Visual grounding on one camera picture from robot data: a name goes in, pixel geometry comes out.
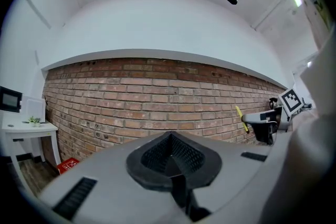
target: screen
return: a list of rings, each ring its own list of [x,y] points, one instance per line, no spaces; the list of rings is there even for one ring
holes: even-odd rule
[[[17,106],[17,96],[9,95],[7,93],[4,93],[2,103],[9,106]]]

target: white wall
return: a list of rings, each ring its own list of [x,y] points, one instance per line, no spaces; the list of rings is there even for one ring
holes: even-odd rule
[[[47,71],[41,71],[37,51],[52,53],[55,37],[78,9],[76,0],[14,0],[0,37],[0,86],[40,98]],[[39,155],[37,140],[15,143],[15,153]]]
[[[38,54],[44,69],[93,57],[191,56],[187,60],[240,68],[286,85],[273,46],[241,18],[205,0],[94,2],[64,26],[52,54],[46,47]]]

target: black slot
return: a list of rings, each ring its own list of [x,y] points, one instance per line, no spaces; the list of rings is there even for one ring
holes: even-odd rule
[[[54,212],[71,220],[96,183],[97,181],[94,179],[83,177],[54,207]]]
[[[241,154],[241,157],[245,157],[245,158],[248,158],[248,159],[254,159],[254,160],[260,161],[260,162],[264,162],[267,158],[266,155],[261,155],[261,154],[252,153],[252,152],[243,152]]]

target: black grille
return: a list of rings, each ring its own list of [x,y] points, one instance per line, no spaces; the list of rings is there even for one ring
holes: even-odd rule
[[[54,211],[62,217],[71,220],[96,183],[97,181],[94,179],[82,178],[62,201],[55,206]]]

